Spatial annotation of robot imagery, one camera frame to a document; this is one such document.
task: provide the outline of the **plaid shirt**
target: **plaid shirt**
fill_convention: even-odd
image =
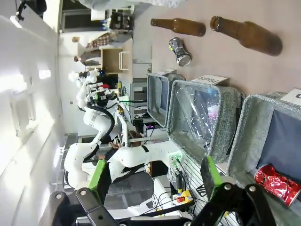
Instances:
[[[100,46],[108,45],[111,41],[113,41],[113,38],[116,36],[115,32],[108,32],[106,34],[103,34],[99,36],[97,39],[93,40],[89,44],[87,44],[86,48],[98,48]]]

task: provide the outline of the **table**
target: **table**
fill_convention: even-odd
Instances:
[[[186,80],[212,74],[230,78],[230,85],[245,94],[289,92],[301,88],[301,1],[299,0],[189,0],[156,18],[181,17],[203,22],[206,34],[195,37],[170,30],[152,30],[152,69],[176,68]],[[268,56],[242,47],[237,40],[210,29],[213,16],[236,21],[252,21],[282,39],[279,56]],[[168,47],[172,37],[183,39],[192,55],[187,67],[178,67]]]

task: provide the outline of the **clear plastic wrapper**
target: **clear plastic wrapper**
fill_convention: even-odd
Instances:
[[[201,91],[184,86],[177,90],[176,98],[190,130],[186,135],[190,140],[196,140],[198,146],[208,149],[218,111],[217,90]]]

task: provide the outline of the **bottle mouth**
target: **bottle mouth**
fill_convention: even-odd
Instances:
[[[155,26],[156,25],[156,19],[151,19],[150,20],[150,25]]]
[[[213,31],[218,32],[222,17],[214,16],[210,20],[210,27]]]

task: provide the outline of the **crushed red soda can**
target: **crushed red soda can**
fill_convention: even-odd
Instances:
[[[254,176],[257,184],[265,190],[282,199],[290,206],[301,191],[301,186],[275,171],[271,164],[261,166]]]

